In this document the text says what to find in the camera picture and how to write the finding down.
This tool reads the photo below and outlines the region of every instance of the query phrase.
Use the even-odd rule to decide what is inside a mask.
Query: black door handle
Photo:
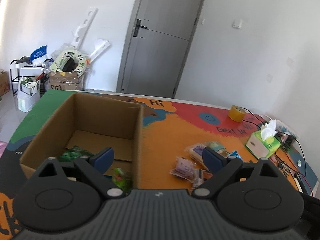
[[[140,25],[140,23],[141,23],[141,20],[137,19],[136,27],[135,27],[134,33],[133,33],[134,37],[138,36],[139,28],[147,29],[147,27]]]

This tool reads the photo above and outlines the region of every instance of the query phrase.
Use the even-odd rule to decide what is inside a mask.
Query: gray door
[[[141,0],[125,66],[123,93],[172,97],[201,2]]]

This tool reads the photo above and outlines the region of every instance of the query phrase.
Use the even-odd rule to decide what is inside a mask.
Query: green painted surface
[[[10,142],[15,143],[24,137],[36,135],[53,112],[73,93],[65,90],[47,91],[23,119]]]

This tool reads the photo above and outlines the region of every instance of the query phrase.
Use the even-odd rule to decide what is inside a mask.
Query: blue smiley face
[[[209,114],[209,113],[200,113],[199,117],[207,122],[208,124],[213,124],[213,125],[219,125],[220,124],[220,120],[215,117],[213,114]]]

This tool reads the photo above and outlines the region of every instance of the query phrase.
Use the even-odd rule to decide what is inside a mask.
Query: tiled floor
[[[0,141],[9,142],[27,114],[18,110],[17,97],[11,91],[4,94],[0,102]]]

